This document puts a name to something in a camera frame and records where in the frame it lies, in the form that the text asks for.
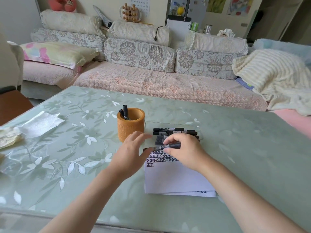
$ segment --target pen holder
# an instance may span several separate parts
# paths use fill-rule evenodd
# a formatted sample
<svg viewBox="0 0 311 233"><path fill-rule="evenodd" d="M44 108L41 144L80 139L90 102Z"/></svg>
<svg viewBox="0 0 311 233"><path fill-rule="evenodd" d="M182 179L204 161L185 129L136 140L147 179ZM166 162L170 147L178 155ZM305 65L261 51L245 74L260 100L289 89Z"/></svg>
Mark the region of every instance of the pen holder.
<svg viewBox="0 0 311 233"><path fill-rule="evenodd" d="M144 132L145 112L138 108L128 108L128 117L131 120L125 120L120 112L117 114L118 137L124 142L126 137L135 131Z"/></svg>

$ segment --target metal canister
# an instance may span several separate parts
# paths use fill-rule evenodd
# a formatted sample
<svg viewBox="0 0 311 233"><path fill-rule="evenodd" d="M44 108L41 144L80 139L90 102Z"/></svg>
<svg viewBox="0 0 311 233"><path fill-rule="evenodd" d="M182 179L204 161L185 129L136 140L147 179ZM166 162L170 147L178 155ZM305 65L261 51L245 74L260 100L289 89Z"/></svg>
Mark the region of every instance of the metal canister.
<svg viewBox="0 0 311 233"><path fill-rule="evenodd" d="M205 25L204 31L203 33L205 34L211 34L211 30L212 30L212 25Z"/></svg>

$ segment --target white fluffy blanket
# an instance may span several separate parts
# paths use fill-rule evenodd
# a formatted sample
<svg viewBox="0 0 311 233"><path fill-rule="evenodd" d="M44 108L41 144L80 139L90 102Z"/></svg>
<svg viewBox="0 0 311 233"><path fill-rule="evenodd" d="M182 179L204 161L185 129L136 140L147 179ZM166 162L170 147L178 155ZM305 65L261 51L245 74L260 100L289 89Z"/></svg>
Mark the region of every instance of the white fluffy blanket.
<svg viewBox="0 0 311 233"><path fill-rule="evenodd" d="M232 70L270 102L268 110L293 109L311 115L311 73L300 57L279 50L255 50L234 59Z"/></svg>

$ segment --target pink sheet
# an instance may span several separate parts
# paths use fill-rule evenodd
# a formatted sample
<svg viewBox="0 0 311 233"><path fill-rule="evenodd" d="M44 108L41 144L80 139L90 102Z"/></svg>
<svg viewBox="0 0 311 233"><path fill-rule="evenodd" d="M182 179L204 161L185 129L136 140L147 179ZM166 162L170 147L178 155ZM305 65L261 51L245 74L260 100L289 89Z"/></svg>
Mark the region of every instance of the pink sheet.
<svg viewBox="0 0 311 233"><path fill-rule="evenodd" d="M311 139L311 116L301 116L296 110L274 110L280 118Z"/></svg>

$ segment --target calendar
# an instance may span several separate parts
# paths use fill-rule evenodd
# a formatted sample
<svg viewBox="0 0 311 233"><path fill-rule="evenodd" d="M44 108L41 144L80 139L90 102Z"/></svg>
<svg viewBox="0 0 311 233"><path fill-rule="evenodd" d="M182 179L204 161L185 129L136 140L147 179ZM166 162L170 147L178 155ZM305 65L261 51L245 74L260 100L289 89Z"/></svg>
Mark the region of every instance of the calendar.
<svg viewBox="0 0 311 233"><path fill-rule="evenodd" d="M131 0L131 5L133 4L142 12L143 17L149 16L150 0Z"/></svg>

